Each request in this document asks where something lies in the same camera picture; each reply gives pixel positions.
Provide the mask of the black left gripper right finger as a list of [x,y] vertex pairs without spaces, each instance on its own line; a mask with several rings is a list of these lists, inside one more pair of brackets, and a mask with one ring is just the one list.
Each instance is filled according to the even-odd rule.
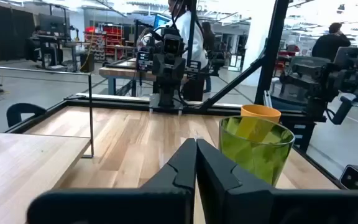
[[197,139],[207,223],[358,223],[358,190],[277,189]]

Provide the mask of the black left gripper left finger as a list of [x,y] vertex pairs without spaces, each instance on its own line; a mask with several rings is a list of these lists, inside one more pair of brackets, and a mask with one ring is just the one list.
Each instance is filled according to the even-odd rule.
[[35,198],[27,223],[192,223],[196,141],[186,139],[138,188],[49,190]]

